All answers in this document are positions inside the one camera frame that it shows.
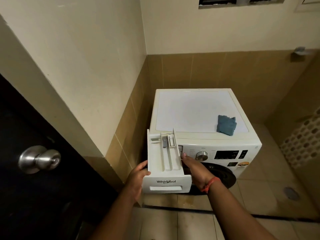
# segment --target white washing machine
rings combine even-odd
[[[235,117],[233,136],[216,132],[218,115]],[[227,188],[252,162],[262,144],[229,88],[157,89],[148,130],[145,193],[200,194],[181,153],[201,161]]]

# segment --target tiled floor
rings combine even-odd
[[[262,148],[230,191],[251,214],[319,218],[319,212],[291,171],[268,129],[262,124],[253,124],[253,127],[262,142]],[[295,189],[300,199],[288,199],[283,193],[285,187]],[[146,194],[144,204],[212,210],[207,196],[203,195]]]
[[[278,240],[319,240],[320,224],[257,219]],[[224,240],[214,215],[135,208],[127,240]]]

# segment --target silver door knob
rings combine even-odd
[[[19,157],[19,168],[27,173],[36,173],[39,170],[55,169],[61,161],[58,151],[47,150],[42,145],[34,145],[26,149]]]
[[[198,152],[197,155],[195,156],[195,159],[200,162],[206,161],[208,159],[208,153]]]

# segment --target folded cloth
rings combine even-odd
[[[233,136],[233,132],[237,126],[236,117],[229,118],[225,115],[218,115],[217,132]]]

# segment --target floor drain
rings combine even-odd
[[[293,188],[291,187],[285,187],[283,189],[283,192],[285,193],[286,197],[290,200],[299,200],[300,199],[300,196],[299,194],[297,193],[297,191],[295,191]]]

